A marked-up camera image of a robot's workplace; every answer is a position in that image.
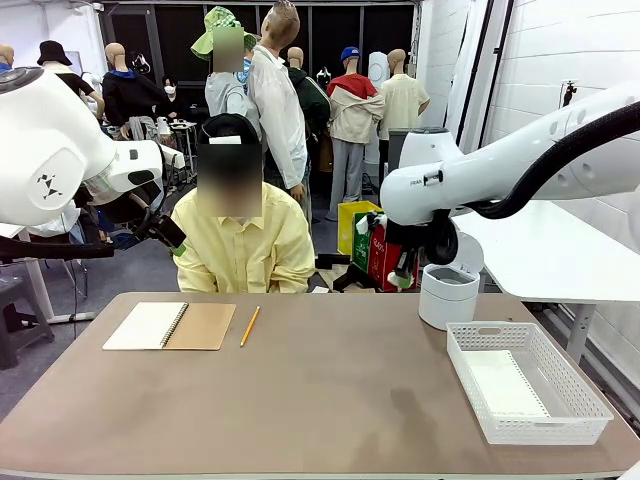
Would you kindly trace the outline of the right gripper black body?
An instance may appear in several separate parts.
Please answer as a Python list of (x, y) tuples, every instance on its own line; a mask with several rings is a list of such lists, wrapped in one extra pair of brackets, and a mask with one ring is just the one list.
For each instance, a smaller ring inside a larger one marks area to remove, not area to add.
[(426, 245), (425, 225), (399, 225), (388, 221), (386, 226), (386, 242), (399, 246), (403, 251), (419, 252)]

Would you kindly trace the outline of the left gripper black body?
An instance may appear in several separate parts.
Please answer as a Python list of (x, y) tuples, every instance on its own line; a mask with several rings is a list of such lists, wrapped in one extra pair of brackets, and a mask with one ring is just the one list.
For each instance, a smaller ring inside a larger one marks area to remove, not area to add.
[(103, 218), (115, 226), (137, 228), (164, 198), (161, 181), (151, 181), (103, 205)]

